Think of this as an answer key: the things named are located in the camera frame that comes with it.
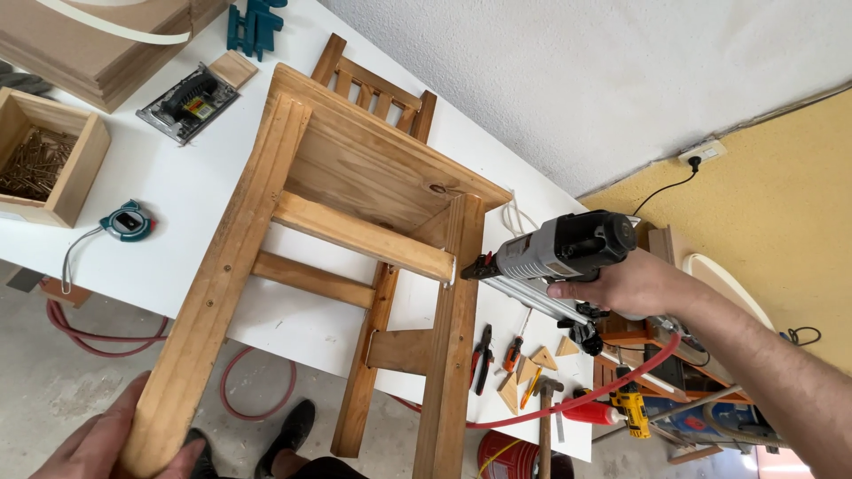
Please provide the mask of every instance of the black shoe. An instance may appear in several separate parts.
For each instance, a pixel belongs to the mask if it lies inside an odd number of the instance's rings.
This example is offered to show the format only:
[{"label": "black shoe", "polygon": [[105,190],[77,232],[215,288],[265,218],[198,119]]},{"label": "black shoe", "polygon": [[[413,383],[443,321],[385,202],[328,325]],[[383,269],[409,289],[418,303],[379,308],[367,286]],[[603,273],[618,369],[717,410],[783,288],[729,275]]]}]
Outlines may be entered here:
[{"label": "black shoe", "polygon": [[192,474],[189,479],[219,479],[216,467],[213,466],[213,449],[210,447],[210,439],[198,428],[192,428],[187,432],[187,438],[183,441],[186,446],[196,439],[204,439],[204,450],[195,461]]},{"label": "black shoe", "polygon": [[314,427],[316,412],[314,403],[306,399],[294,407],[290,411],[290,414],[287,414],[284,424],[281,425],[280,434],[275,438],[275,441],[272,441],[272,446],[269,446],[269,449],[263,454],[261,460],[257,461],[255,479],[273,477],[272,462],[282,449],[299,450],[299,447],[308,439],[311,428]]}]

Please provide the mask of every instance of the white tabletop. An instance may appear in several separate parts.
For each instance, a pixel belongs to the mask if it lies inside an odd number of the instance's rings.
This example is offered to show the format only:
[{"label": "white tabletop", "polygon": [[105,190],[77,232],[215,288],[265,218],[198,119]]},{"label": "white tabletop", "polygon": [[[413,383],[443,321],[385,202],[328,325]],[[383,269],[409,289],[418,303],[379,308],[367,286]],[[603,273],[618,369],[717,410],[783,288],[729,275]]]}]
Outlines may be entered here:
[{"label": "white tabletop", "polygon": [[[244,1],[237,4],[242,9]],[[73,254],[74,282],[126,303],[175,317],[222,217],[240,173],[249,157],[275,64],[283,61],[307,75],[314,69],[328,37],[348,41],[345,55],[419,95],[427,88],[402,66],[314,0],[291,0],[275,13],[284,17],[276,33],[274,52],[265,52],[260,72],[240,91],[243,95],[185,147],[135,116],[137,108],[165,92],[196,68],[210,64],[225,52],[227,15],[199,34],[180,54],[133,94],[114,114],[101,114],[112,145],[73,230],[0,219],[0,257],[27,268],[60,276],[68,246],[97,220],[128,199],[142,202],[158,226],[139,243],[125,244],[101,234],[82,243]],[[96,111],[82,101],[57,92],[68,105]],[[429,135],[435,150],[513,190],[520,208],[533,220],[586,209],[560,190],[506,146],[488,135],[459,110],[439,97]],[[486,215],[483,250],[496,250],[511,233],[500,222],[500,211]],[[264,250],[292,258],[365,283],[372,281],[375,261],[358,253],[270,224]],[[432,326],[438,284],[408,272],[400,274],[389,330]],[[503,376],[499,369],[509,342],[518,333],[526,309],[515,300],[480,285],[476,309],[476,336],[490,323],[492,350],[497,356],[485,394],[469,395],[468,421],[486,422],[510,417],[495,389]],[[284,356],[338,376],[347,377],[364,310],[257,277],[249,278],[227,332],[230,338]],[[545,345],[556,352],[566,332],[556,322],[533,312],[524,334],[523,354]],[[558,372],[545,370],[571,391],[592,383],[592,359],[585,354],[557,357]],[[401,372],[379,371],[376,388],[420,402],[425,378]],[[561,400],[557,393],[554,402]],[[524,412],[538,410],[530,400]],[[538,443],[538,421],[500,429]],[[565,421],[566,441],[553,449],[589,461],[591,427]]]}]

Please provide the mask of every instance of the blue clamp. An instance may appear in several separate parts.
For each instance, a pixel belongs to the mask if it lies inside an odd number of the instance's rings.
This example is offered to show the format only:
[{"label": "blue clamp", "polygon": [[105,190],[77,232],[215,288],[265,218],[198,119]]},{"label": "blue clamp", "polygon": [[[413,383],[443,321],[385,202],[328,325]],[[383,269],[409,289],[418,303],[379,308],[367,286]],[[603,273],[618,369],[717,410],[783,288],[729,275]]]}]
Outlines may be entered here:
[{"label": "blue clamp", "polygon": [[144,240],[157,225],[134,200],[121,205],[110,216],[102,218],[100,223],[109,234],[125,243]]},{"label": "blue clamp", "polygon": [[[270,13],[270,8],[281,9],[287,0],[249,0],[245,6],[245,17],[239,16],[236,5],[231,5],[227,14],[227,49],[243,47],[245,56],[257,52],[257,61],[263,61],[263,50],[275,51],[273,30],[280,32],[284,19]],[[239,37],[239,27],[243,37]]]}]

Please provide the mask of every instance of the dewalt drill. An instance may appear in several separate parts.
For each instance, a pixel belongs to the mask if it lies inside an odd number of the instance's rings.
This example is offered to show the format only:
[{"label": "dewalt drill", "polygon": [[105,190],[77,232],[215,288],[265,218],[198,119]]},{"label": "dewalt drill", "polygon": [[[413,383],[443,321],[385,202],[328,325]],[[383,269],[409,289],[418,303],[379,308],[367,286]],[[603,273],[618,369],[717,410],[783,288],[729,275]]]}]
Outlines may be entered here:
[{"label": "dewalt drill", "polygon": [[[619,378],[630,372],[630,367],[621,360],[621,348],[619,352],[619,365],[615,367],[615,375]],[[627,416],[627,427],[630,435],[640,439],[651,437],[648,429],[648,413],[645,411],[645,400],[639,394],[639,386],[636,381],[621,386],[619,390],[609,393],[609,401],[619,413]]]}]

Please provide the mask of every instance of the chair backrest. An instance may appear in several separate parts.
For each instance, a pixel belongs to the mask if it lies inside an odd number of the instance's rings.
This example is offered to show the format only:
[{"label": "chair backrest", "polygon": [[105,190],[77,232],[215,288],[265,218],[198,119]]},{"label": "chair backrest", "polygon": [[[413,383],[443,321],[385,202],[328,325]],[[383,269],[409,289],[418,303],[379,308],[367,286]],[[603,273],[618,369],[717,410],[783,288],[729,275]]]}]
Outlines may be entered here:
[{"label": "chair backrest", "polygon": [[349,98],[352,84],[358,85],[360,90],[355,104],[368,111],[373,97],[377,95],[378,101],[373,114],[382,120],[388,119],[390,106],[396,105],[402,111],[400,119],[396,122],[396,128],[425,143],[429,139],[429,130],[432,127],[432,116],[435,114],[435,103],[438,97],[431,91],[425,90],[420,98],[417,98],[343,56],[345,47],[346,40],[332,33],[311,78],[328,86],[332,74],[337,73],[337,85],[334,91],[344,98]]}]

